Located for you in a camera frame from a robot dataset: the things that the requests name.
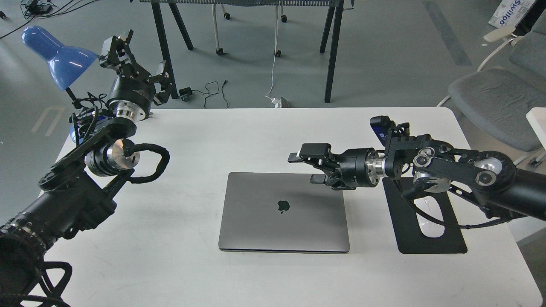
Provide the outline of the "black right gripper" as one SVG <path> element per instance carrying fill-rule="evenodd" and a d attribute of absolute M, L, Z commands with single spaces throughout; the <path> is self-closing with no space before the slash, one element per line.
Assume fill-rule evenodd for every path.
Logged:
<path fill-rule="evenodd" d="M 333 190 L 355 190 L 357 187 L 375 187 L 381 177 L 386 177 L 385 157 L 374 148 L 352 148 L 342 154 L 331 153 L 329 143 L 304 143 L 298 152 L 288 156 L 289 163 L 306 163 L 322 170 L 312 174 L 310 183 L 323 184 Z"/>

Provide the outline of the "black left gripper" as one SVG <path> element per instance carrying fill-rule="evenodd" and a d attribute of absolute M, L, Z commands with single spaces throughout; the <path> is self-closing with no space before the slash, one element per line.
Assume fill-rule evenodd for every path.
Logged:
<path fill-rule="evenodd" d="M 114 117 L 143 121 L 150 115 L 152 102 L 163 105 L 169 101 L 175 85 L 169 61 L 160 62 L 156 75 L 140 74 L 142 68 L 129 48 L 133 33 L 129 30 L 105 40 L 98 61 L 101 67 L 116 72 L 107 100 L 108 109 Z M 160 84 L 157 93 L 154 93 L 154 84 Z"/>

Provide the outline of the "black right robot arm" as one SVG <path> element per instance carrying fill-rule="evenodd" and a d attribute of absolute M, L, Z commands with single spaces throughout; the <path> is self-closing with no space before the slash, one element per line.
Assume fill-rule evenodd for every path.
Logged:
<path fill-rule="evenodd" d="M 311 183 L 333 190 L 375 187 L 380 178 L 394 181 L 406 203 L 420 216 L 453 229 L 472 229 L 440 221 L 419 209 L 415 200 L 450 191 L 474 204 L 489 222 L 477 228 L 499 225 L 515 218 L 545 220 L 545 176 L 518 169 L 498 151 L 465 150 L 431 135 L 410 135 L 410 125 L 396 124 L 388 116 L 375 116 L 371 128 L 384 146 L 351 148 L 336 155 L 328 143 L 306 143 L 289 155 L 290 163 L 306 163 L 320 170 Z"/>

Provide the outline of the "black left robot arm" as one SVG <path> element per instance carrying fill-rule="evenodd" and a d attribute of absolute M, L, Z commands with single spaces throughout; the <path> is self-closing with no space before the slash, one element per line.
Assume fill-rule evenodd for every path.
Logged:
<path fill-rule="evenodd" d="M 166 61 L 152 75 L 137 64 L 129 43 L 133 31 L 104 41 L 100 55 L 63 45 L 41 26 L 22 33 L 22 41 L 49 65 L 57 87 L 71 97 L 75 148 L 39 181 L 43 194 L 1 227 L 1 305 L 23 301 L 41 307 L 65 307 L 61 295 L 72 275 L 66 262 L 44 260 L 60 238 L 95 229 L 115 212 L 113 197 L 126 182 L 147 183 L 162 175 L 170 160 L 166 148 L 130 141 L 136 122 L 150 116 L 151 104 L 169 99 L 173 82 Z M 84 108 L 70 85 L 95 60 L 115 70 L 105 107 Z"/>

